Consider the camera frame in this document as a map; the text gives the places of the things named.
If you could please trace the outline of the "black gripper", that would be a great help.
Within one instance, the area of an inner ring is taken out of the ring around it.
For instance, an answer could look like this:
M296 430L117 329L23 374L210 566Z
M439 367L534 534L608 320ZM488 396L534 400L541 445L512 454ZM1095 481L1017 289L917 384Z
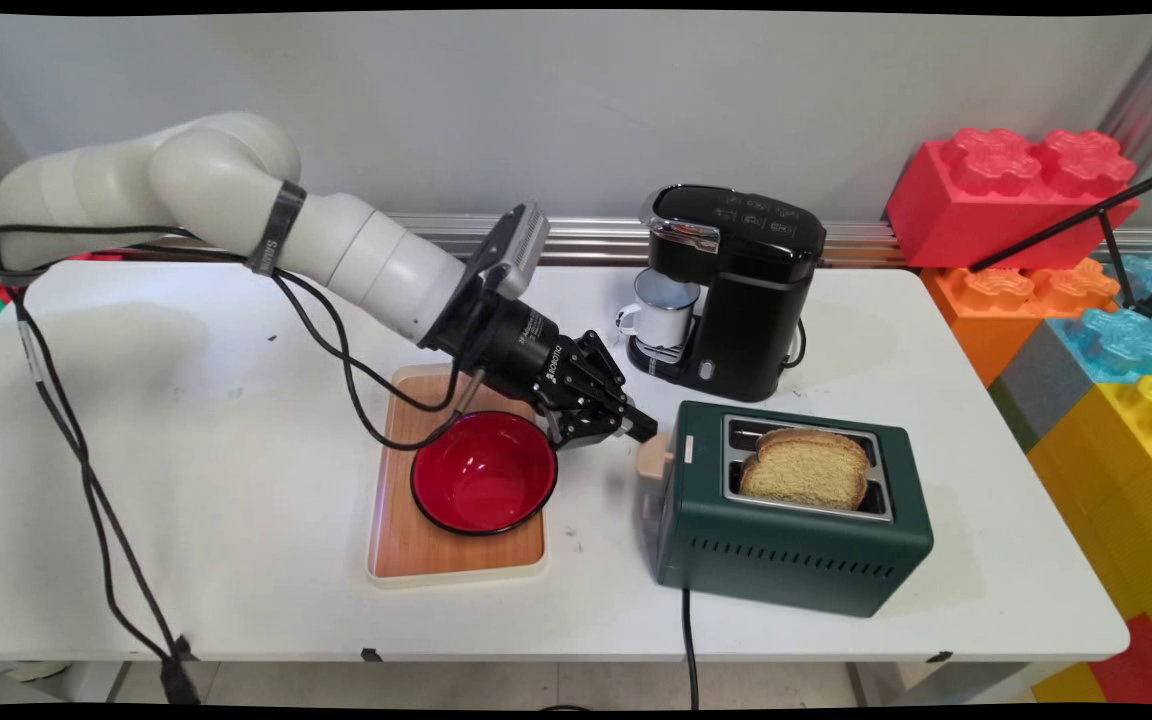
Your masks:
M626 374L594 331L568 338L548 316L497 291L454 291L424 336L462 372L535 407L553 450L598 445L611 435L639 444L658 423L634 406Z

